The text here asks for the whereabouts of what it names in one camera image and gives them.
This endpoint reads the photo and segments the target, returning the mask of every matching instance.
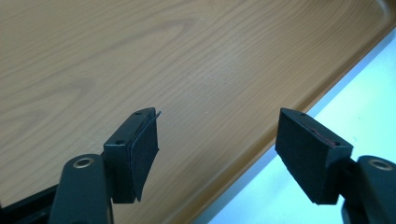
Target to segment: wood grain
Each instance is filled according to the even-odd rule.
[[[2,1],[0,200],[155,106],[160,152],[117,223],[190,222],[395,26],[394,1]]]

